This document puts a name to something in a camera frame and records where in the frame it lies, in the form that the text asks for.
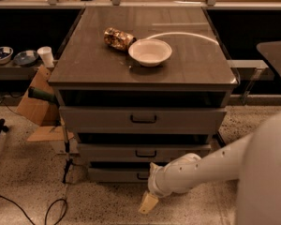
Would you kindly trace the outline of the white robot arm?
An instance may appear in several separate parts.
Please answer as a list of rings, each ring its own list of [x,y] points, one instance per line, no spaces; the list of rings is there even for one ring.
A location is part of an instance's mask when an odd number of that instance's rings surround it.
[[[152,163],[139,212],[149,213],[172,193],[234,179],[239,181],[236,225],[281,225],[281,112],[206,157],[189,153],[165,166]]]

